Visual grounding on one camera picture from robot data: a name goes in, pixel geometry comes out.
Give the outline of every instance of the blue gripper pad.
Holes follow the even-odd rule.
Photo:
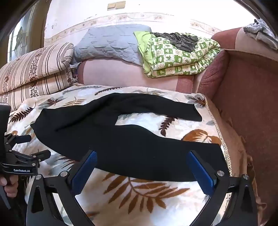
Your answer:
[[[97,159],[98,157],[96,152],[92,151],[80,169],[76,172],[75,176],[72,178],[71,193],[73,196],[79,195],[82,192],[92,171],[96,167]]]
[[[187,165],[191,169],[203,193],[212,196],[214,193],[214,181],[191,151],[187,154]]]

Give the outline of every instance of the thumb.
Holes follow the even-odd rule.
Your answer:
[[[6,186],[7,185],[7,180],[4,177],[0,177],[0,185]]]

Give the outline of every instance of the white wall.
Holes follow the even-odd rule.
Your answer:
[[[45,38],[81,22],[118,13],[154,12],[175,15],[167,24],[183,28],[189,19],[195,19],[227,30],[254,22],[252,16],[233,0],[126,0],[124,9],[107,11],[108,3],[115,0],[52,0],[48,12]]]

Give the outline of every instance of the lime green fabric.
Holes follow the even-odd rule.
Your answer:
[[[199,37],[195,50],[189,53],[177,49],[166,38],[155,37],[149,32],[135,33],[144,59],[144,71],[153,78],[200,73],[220,52],[220,45],[210,38]]]

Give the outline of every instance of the gray pillow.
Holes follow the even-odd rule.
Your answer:
[[[75,46],[71,64],[90,58],[113,57],[142,66],[142,56],[138,50],[137,39],[133,34],[135,31],[151,32],[151,28],[142,24],[90,28]]]

